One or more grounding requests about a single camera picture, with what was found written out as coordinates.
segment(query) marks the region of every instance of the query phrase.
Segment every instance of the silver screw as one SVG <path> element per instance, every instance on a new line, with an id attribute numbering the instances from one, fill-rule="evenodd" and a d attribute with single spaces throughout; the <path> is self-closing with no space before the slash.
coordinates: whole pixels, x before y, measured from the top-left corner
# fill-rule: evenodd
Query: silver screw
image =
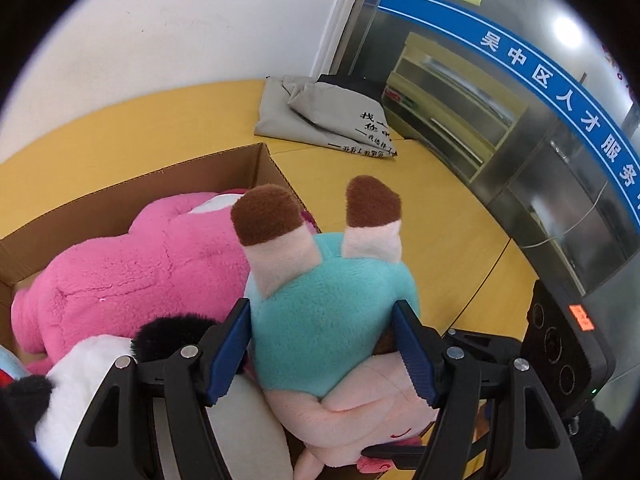
<path id="1" fill-rule="evenodd" d="M 116 365 L 116 368 L 122 370 L 123 368 L 126 368 L 131 364 L 131 357 L 129 357 L 128 355 L 121 355 L 116 359 L 116 362 L 114 362 L 114 364 Z"/>
<path id="2" fill-rule="evenodd" d="M 513 366 L 516 367 L 516 370 L 519 370 L 521 372 L 526 372 L 527 370 L 529 370 L 529 361 L 527 361 L 526 359 L 523 359 L 522 357 L 518 357 L 513 362 Z"/>
<path id="3" fill-rule="evenodd" d="M 460 347 L 450 346 L 449 348 L 447 348 L 447 355 L 451 359 L 462 359 L 465 356 L 465 352 Z"/>
<path id="4" fill-rule="evenodd" d="M 182 350 L 180 350 L 180 355 L 186 359 L 196 357 L 196 355 L 198 355 L 198 347 L 196 345 L 184 346 Z"/>

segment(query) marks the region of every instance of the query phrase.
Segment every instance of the white line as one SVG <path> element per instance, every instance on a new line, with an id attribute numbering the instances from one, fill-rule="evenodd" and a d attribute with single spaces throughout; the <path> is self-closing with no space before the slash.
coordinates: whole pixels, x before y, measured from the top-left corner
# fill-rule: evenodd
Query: white line
<path id="1" fill-rule="evenodd" d="M 415 20 L 416 22 L 420 22 L 420 23 L 424 23 L 425 25 L 428 25 L 431 28 L 435 28 L 436 30 L 439 30 L 441 32 L 443 32 L 444 34 L 447 34 L 448 36 L 451 36 L 453 38 L 456 38 L 459 41 L 462 41 L 465 44 L 468 44 L 468 46 L 478 50 L 479 52 L 482 52 L 483 54 L 485 54 L 486 56 L 489 56 L 491 58 L 493 58 L 494 60 L 496 60 L 498 63 L 500 63 L 501 65 L 503 65 L 507 70 L 509 70 L 510 72 L 512 72 L 513 74 L 515 74 L 516 76 L 518 76 L 520 79 L 522 79 L 528 86 L 530 86 L 531 88 L 533 88 L 536 92 L 538 92 L 543 98 L 545 98 L 547 101 L 549 101 L 549 103 L 552 105 L 553 108 L 557 109 L 558 112 L 560 112 L 562 115 L 564 115 L 564 117 L 567 119 L 567 121 L 569 121 L 578 131 L 582 131 L 578 125 L 574 122 L 574 120 L 572 120 L 571 117 L 569 117 L 564 110 L 562 110 L 562 108 L 559 108 L 556 106 L 556 104 L 551 100 L 551 98 L 549 96 L 547 96 L 543 91 L 541 91 L 539 88 L 537 88 L 535 85 L 533 85 L 532 83 L 530 83 L 530 81 L 525 78 L 522 74 L 520 74 L 519 72 L 516 72 L 511 66 L 507 65 L 506 63 L 504 63 L 501 59 L 498 59 L 497 57 L 493 56 L 493 54 L 489 54 L 488 51 L 480 48 L 479 46 L 471 43 L 470 41 L 465 40 L 465 38 L 461 38 L 460 36 L 458 36 L 457 34 L 454 34 L 453 32 L 449 32 L 448 30 L 441 28 L 437 25 L 434 25 L 433 23 L 430 22 L 425 22 L 424 20 L 421 20 L 420 18 L 416 18 L 415 16 L 411 16 L 409 14 L 405 14 L 404 12 L 400 12 L 399 10 L 393 10 L 393 9 L 389 9 L 388 7 L 382 7 L 382 6 L 378 6 L 379 9 L 381 10 L 386 10 L 386 12 L 391 12 L 393 14 L 398 14 L 399 16 L 404 16 L 406 18 L 411 18 L 412 20 Z M 622 183 L 619 181 L 618 176 L 615 175 L 613 173 L 613 171 L 611 171 L 611 168 L 609 167 L 608 163 L 604 160 L 604 157 L 602 156 L 602 154 L 600 153 L 600 150 L 596 149 L 596 147 L 593 145 L 593 143 L 591 142 L 591 139 L 589 139 L 589 137 L 587 136 L 582 136 L 582 138 L 584 140 L 586 140 L 589 145 L 593 148 L 593 151 L 595 153 L 598 154 L 598 156 L 600 157 L 600 160 L 603 161 L 605 167 L 607 168 L 607 170 L 609 170 L 609 173 L 611 174 L 611 176 L 613 177 L 614 181 L 618 184 L 618 187 L 620 188 L 620 190 L 622 191 L 623 196 L 625 197 L 627 203 L 629 204 L 629 207 L 631 208 L 631 211 L 633 212 L 634 216 L 636 217 L 636 221 L 638 221 L 638 224 L 640 224 L 640 218 L 638 218 L 638 213 L 636 212 L 636 208 L 634 207 L 634 205 L 631 203 L 631 200 L 629 200 L 628 195 L 626 194 L 625 190 L 622 187 Z"/>
<path id="2" fill-rule="evenodd" d="M 537 56 L 539 58 L 542 58 L 544 61 L 546 61 L 546 63 L 553 68 L 554 70 L 556 70 L 556 72 L 559 73 L 559 75 L 562 76 L 562 78 L 567 81 L 570 85 L 575 87 L 575 90 L 582 95 L 582 97 L 584 97 L 590 104 L 591 106 L 593 106 L 604 118 L 605 121 L 607 121 L 607 124 L 609 125 L 609 127 L 613 130 L 613 132 L 616 134 L 617 137 L 619 137 L 617 140 L 622 142 L 622 144 L 625 145 L 626 149 L 629 151 L 629 153 L 631 154 L 631 158 L 634 160 L 634 162 L 636 163 L 636 166 L 638 168 L 640 168 L 640 162 L 638 162 L 638 159 L 636 158 L 636 152 L 633 149 L 633 147 L 631 145 L 629 145 L 628 142 L 626 142 L 626 137 L 625 136 L 621 136 L 618 133 L 618 129 L 616 126 L 614 126 L 613 124 L 611 124 L 611 122 L 609 121 L 609 114 L 607 114 L 605 111 L 603 111 L 598 105 L 594 104 L 593 100 L 591 100 L 590 97 L 588 97 L 588 95 L 586 95 L 584 93 L 584 91 L 582 90 L 581 86 L 578 86 L 578 84 L 574 83 L 573 81 L 571 81 L 564 73 L 563 70 L 559 68 L 558 65 L 554 64 L 553 62 L 551 62 L 550 60 L 547 60 L 547 58 L 545 56 L 541 56 L 540 54 L 538 54 L 537 52 L 533 51 L 532 48 L 530 46 L 527 46 L 526 44 L 523 44 L 520 40 L 518 40 L 517 38 L 514 38 L 511 34 L 509 34 L 507 31 L 496 27 L 495 25 L 492 25 L 491 23 L 487 23 L 485 20 L 482 20 L 481 18 L 478 18 L 477 16 L 474 16 L 472 14 L 469 14 L 468 12 L 465 12 L 464 10 L 461 9 L 457 9 L 456 7 L 447 5 L 444 2 L 440 2 L 438 0 L 425 0 L 426 2 L 431 2 L 432 4 L 436 4 L 436 5 L 440 5 L 441 7 L 446 7 L 447 9 L 450 10 L 454 10 L 455 12 L 458 12 L 460 14 L 463 14 L 464 16 L 467 16 L 473 20 L 476 20 L 476 22 L 482 23 L 483 25 L 486 25 L 487 27 L 491 27 L 493 30 L 496 30 L 498 32 L 501 32 L 503 35 L 505 35 L 507 38 L 510 38 L 511 41 L 515 41 L 517 44 L 519 44 L 521 47 L 526 48 L 531 54 L 533 54 L 534 56 Z"/>

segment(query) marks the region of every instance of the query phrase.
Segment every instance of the black plush ear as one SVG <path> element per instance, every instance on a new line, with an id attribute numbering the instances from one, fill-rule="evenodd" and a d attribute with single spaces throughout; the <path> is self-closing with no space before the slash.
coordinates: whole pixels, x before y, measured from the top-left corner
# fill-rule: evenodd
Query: black plush ear
<path id="1" fill-rule="evenodd" d="M 215 320 L 196 314 L 159 317 L 138 331 L 131 341 L 131 352 L 139 363 L 167 359 L 185 345 L 198 344 L 215 324 Z M 243 367 L 244 359 L 238 373 Z"/>
<path id="2" fill-rule="evenodd" d="M 52 391 L 53 384 L 43 375 L 24 377 L 0 389 L 18 425 L 31 442 L 36 440 L 36 424 L 49 409 Z"/>

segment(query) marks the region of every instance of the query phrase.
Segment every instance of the teal plush body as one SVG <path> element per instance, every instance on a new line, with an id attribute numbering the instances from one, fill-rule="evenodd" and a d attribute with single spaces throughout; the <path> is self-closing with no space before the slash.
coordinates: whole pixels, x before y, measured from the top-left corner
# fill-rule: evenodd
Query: teal plush body
<path id="1" fill-rule="evenodd" d="M 324 397 L 371 356 L 397 300 L 420 315 L 418 293 L 404 263 L 341 255 L 343 233 L 314 236 L 322 262 L 263 298 L 253 273 L 252 362 L 265 390 Z"/>

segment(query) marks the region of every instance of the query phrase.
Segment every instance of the brown plush foot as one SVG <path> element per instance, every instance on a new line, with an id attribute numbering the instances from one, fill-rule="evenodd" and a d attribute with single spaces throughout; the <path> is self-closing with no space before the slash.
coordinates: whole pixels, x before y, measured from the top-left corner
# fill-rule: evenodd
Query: brown plush foot
<path id="1" fill-rule="evenodd" d="M 231 220 L 244 247 L 274 240 L 303 224 L 292 193 L 274 184 L 249 190 L 231 208 Z"/>
<path id="2" fill-rule="evenodd" d="M 399 220 L 401 201 L 378 179 L 369 175 L 355 177 L 347 186 L 347 225 L 379 227 Z"/>

